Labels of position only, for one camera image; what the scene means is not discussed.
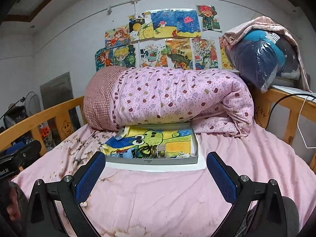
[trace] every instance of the silver bolt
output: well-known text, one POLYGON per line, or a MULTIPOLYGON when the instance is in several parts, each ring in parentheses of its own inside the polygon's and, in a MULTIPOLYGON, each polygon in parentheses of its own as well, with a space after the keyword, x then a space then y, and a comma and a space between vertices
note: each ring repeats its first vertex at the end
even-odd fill
POLYGON ((241 180, 244 181, 244 182, 248 182, 248 181, 249 181, 249 177, 246 176, 246 175, 242 175, 240 178, 241 178, 241 180))
POLYGON ((35 181, 35 184, 36 184, 36 185, 40 185, 42 182, 43 182, 42 179, 37 179, 37 180, 35 181))
POLYGON ((71 176, 71 175, 66 175, 66 176, 64 177, 64 181, 65 181, 65 182, 69 182, 71 179, 72 179, 72 176, 71 176))
POLYGON ((277 185, 277 181, 274 180, 274 179, 271 179, 271 180, 270 180, 270 183, 271 183, 272 185, 277 185))

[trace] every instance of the child's painting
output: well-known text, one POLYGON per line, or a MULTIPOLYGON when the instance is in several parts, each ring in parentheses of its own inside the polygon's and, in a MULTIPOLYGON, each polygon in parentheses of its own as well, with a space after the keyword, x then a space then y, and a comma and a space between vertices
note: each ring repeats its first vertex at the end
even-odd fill
POLYGON ((130 43, 130 29, 129 26, 121 26, 113 28, 105 32, 105 48, 115 48, 130 43))
POLYGON ((127 159, 164 159, 191 156, 191 129, 153 130, 130 126, 128 133, 105 142, 103 153, 127 159))
POLYGON ((176 69, 193 69, 191 44, 189 38, 166 39, 168 65, 176 69))
POLYGON ((95 67, 98 71, 103 67, 108 67, 113 65, 113 50, 102 48, 98 50, 95 54, 95 67))
POLYGON ((195 69, 218 68, 215 41, 212 39, 192 39, 195 69))
POLYGON ((135 48, 132 44, 128 46, 121 46, 113 49, 115 66, 124 66, 127 68, 135 67, 136 56, 135 48))
POLYGON ((168 67, 165 40, 159 40, 148 45, 141 44, 142 67, 168 67))
POLYGON ((129 20, 130 37, 132 42, 154 37, 153 22, 149 11, 142 13, 142 15, 130 16, 129 20))
POLYGON ((175 10, 177 18, 177 36, 180 37, 200 37, 201 29, 198 21, 198 14, 195 10, 183 9, 175 10))
POLYGON ((197 5, 197 13, 202 17, 204 30, 221 31, 219 20, 216 17, 217 11, 214 6, 197 5))
POLYGON ((174 15, 174 10, 154 10, 150 11, 150 14, 153 22, 155 38, 177 36, 177 18, 174 15))
POLYGON ((221 59, 222 59, 222 69, 235 69, 232 65, 230 65, 230 62, 227 58, 226 52, 225 52, 225 39, 223 37, 219 38, 219 45, 221 47, 221 59))

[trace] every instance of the wooden bed rail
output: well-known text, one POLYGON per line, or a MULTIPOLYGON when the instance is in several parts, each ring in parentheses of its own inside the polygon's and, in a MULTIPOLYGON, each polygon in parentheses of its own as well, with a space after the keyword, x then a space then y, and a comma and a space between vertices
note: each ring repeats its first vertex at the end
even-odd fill
MULTIPOLYGON (((251 93, 255 108, 254 119, 256 123, 263 128, 267 126, 271 104, 277 102, 280 98, 289 94, 275 88, 270 88, 265 93, 262 93, 259 89, 253 89, 251 93)), ((292 145, 294 136, 296 134, 297 120, 303 102, 303 98, 292 96, 282 100, 279 103, 279 105, 284 106, 290 110, 288 123, 283 136, 283 141, 289 145, 292 145)), ((316 123, 316 103, 307 100, 304 104, 301 115, 316 123)), ((316 173, 315 161, 316 153, 309 164, 309 167, 316 173)))
POLYGON ((21 135, 31 131, 32 136, 35 140, 39 140, 42 144, 42 150, 40 155, 43 156, 47 149, 43 143, 40 130, 38 126, 49 119, 55 119, 57 130, 61 140, 66 139, 71 133, 73 133, 73 128, 69 116, 69 110, 80 106, 81 115, 83 117, 83 122, 86 124, 86 120, 83 115, 83 96, 66 101, 64 103, 58 104, 47 110, 41 111, 23 121, 17 123, 16 125, 10 127, 0 134, 0 150, 4 150, 11 146, 11 142, 19 138, 21 135))

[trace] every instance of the pink bed sheet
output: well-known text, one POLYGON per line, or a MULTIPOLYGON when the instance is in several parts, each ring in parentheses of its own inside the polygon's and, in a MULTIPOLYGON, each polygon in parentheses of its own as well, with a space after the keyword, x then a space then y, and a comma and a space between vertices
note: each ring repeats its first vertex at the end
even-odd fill
MULTIPOLYGON (((34 181, 59 181, 86 163, 112 133, 91 135, 86 125, 22 171, 15 179, 29 197, 34 181)), ((206 156, 216 151, 238 174, 253 181, 278 181, 293 199, 300 227, 316 205, 316 175, 285 142, 254 124, 247 137, 199 134, 206 156)), ((211 236, 230 209, 207 169, 186 172, 141 172, 105 168, 84 212, 101 236, 211 236)), ((75 236, 60 202, 58 210, 75 236)))

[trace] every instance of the beige cloth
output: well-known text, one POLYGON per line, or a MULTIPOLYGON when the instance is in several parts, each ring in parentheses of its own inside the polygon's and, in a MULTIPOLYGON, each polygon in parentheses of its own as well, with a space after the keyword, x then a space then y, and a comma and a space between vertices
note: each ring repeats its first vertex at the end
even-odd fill
POLYGON ((273 31, 282 34, 292 45, 296 47, 297 57, 300 62, 301 82, 303 88, 305 91, 312 92, 309 89, 309 85, 307 83, 306 71, 304 69, 300 48, 298 47, 297 42, 292 37, 290 32, 284 26, 281 26, 280 24, 275 24, 270 18, 262 16, 232 28, 231 30, 225 32, 223 36, 228 41, 229 45, 233 46, 238 43, 252 29, 273 31))

